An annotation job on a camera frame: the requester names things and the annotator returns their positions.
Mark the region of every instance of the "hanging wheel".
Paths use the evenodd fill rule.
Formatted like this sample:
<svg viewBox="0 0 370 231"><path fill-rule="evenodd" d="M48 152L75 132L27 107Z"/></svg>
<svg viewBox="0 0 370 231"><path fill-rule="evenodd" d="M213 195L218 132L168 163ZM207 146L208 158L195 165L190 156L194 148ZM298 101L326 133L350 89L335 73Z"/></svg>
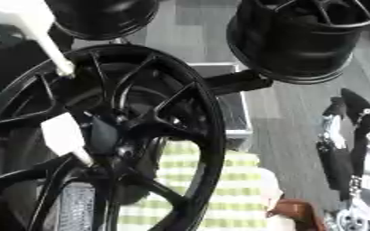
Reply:
<svg viewBox="0 0 370 231"><path fill-rule="evenodd" d="M152 230L195 226L225 150L222 115L201 77L182 61L141 46L97 46L67 56L77 65L74 79L58 77L46 61L0 95L0 230L42 230L72 182L86 182L101 195L89 230L116 230L120 206L150 192L172 205ZM97 163L92 168L71 154L56 157L43 143L40 122L66 112L82 128ZM154 179L160 150L170 140L199 148L184 195Z"/></svg>

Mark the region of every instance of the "yellow checkered mat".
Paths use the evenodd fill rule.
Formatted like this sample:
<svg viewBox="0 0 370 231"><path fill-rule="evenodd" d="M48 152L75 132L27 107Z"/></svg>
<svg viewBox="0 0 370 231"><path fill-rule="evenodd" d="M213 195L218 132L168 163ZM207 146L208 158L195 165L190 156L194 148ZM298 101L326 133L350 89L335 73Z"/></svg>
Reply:
<svg viewBox="0 0 370 231"><path fill-rule="evenodd" d="M184 195L198 162L196 144L169 142L164 148L156 180ZM261 196L265 179L256 168L258 163L254 154L227 152L220 181L198 230L265 230L268 203ZM148 230L171 209L166 199L151 194L133 205L121 207L118 230Z"/></svg>

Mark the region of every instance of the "black wheel rim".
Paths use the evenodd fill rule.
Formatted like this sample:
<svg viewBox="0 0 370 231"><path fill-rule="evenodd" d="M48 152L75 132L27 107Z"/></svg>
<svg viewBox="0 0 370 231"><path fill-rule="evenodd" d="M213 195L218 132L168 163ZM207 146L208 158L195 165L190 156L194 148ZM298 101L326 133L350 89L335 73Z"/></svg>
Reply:
<svg viewBox="0 0 370 231"><path fill-rule="evenodd" d="M104 193L103 206L95 205L103 209L103 216L94 219L92 230L101 225L106 225L106 230L116 230L117 205L120 204L116 199L119 191L116 185L122 184L145 188L172 204L171 213L152 230L187 230L193 226L216 187L225 150L223 119L216 99L202 78L182 61L141 46L97 46L73 51L67 56L78 67L74 79L59 78L53 65L46 61L23 74L0 95L0 146L11 143L15 133L18 134L16 131L36 129L37 133L41 121L64 112L72 113L82 125L89 118L94 124L94 116L97 116L97 120L121 134L113 149L104 153L89 148L97 160L97 165L91 169L66 155L36 163L28 169L1 172L0 194L17 182L45 179L29 224L20 224L21 230L42 230L53 202L73 181L88 182ZM116 74L114 71L118 69L125 71ZM152 73L154 79L148 79L150 75L144 74L145 71ZM137 86L136 82L147 85L165 79L169 79L172 86L169 96L143 112L132 113L134 109L127 106L131 92L147 89ZM82 106L80 103L85 100L89 101ZM180 115L186 110L191 113L188 117L201 119L188 121L186 116ZM144 156L147 145L163 137L191 140L200 149L197 172L184 196L144 176L134 167Z"/></svg>

